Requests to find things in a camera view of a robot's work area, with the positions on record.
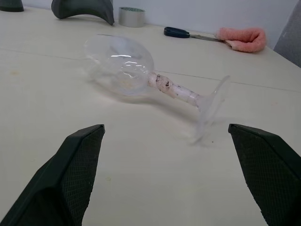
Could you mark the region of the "black-handled scissors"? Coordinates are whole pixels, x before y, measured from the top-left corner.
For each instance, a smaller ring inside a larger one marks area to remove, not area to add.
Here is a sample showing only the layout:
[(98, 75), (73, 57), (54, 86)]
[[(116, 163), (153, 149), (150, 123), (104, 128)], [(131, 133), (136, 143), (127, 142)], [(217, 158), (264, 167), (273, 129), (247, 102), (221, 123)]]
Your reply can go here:
[(207, 37), (207, 36), (202, 36), (197, 34), (190, 34), (186, 30), (174, 28), (174, 27), (165, 27), (164, 35), (169, 37), (182, 38), (182, 39), (195, 38), (195, 39), (214, 41), (214, 42), (224, 42), (217, 38), (212, 38), (212, 37)]

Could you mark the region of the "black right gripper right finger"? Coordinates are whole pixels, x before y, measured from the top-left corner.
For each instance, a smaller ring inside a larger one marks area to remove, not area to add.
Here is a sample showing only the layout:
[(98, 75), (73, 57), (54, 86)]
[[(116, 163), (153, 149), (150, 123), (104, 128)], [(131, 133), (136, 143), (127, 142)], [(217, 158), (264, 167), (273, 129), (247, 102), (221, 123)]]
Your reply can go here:
[(230, 124), (240, 166), (268, 226), (301, 226), (301, 156), (280, 136)]

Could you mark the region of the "grey curved foam piece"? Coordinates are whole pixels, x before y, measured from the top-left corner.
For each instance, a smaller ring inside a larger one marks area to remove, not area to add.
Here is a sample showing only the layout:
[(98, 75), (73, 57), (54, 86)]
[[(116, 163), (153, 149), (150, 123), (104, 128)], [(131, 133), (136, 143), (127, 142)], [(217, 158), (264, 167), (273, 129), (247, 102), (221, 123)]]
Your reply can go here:
[(51, 10), (59, 19), (77, 15), (92, 15), (114, 24), (113, 4), (110, 0), (52, 0)]

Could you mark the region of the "grey partition panel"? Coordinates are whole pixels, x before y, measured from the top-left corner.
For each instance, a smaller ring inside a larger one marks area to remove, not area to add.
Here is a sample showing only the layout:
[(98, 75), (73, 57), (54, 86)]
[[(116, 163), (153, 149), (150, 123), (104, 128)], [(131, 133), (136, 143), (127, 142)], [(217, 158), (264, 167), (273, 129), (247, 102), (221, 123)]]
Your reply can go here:
[(301, 68), (301, 0), (298, 0), (274, 51)]

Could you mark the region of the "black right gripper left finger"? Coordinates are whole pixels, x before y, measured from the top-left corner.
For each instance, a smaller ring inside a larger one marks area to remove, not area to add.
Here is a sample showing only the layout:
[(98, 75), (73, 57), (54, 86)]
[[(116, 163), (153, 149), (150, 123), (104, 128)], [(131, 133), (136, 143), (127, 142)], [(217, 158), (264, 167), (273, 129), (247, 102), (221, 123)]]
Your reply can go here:
[(96, 177), (104, 125), (69, 135), (31, 178), (0, 226), (82, 226)]

